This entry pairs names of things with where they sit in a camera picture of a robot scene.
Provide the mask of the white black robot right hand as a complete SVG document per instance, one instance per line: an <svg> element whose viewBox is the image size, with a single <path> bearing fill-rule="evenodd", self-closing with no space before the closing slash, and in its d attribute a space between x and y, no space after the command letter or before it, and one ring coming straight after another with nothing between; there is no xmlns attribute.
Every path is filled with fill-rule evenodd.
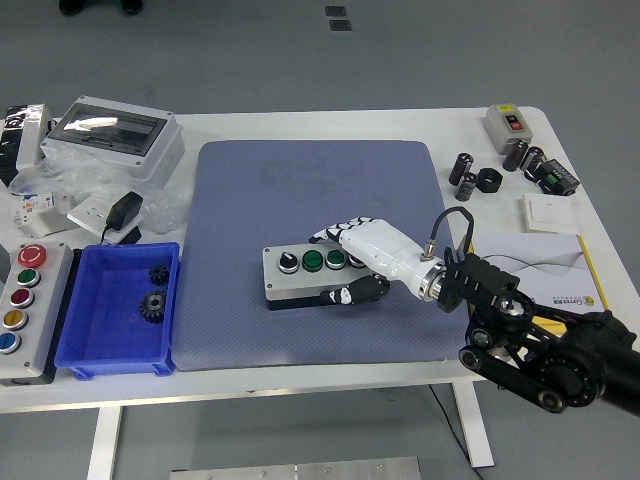
<svg viewBox="0 0 640 480"><path fill-rule="evenodd" d="M334 241L372 274L340 288L324 291L321 298L333 304L352 305L381 298L392 281L404 284L416 298L430 302L442 290L446 267L435 255L437 231L425 246L377 218L357 217L314 234L309 241Z"/></svg>

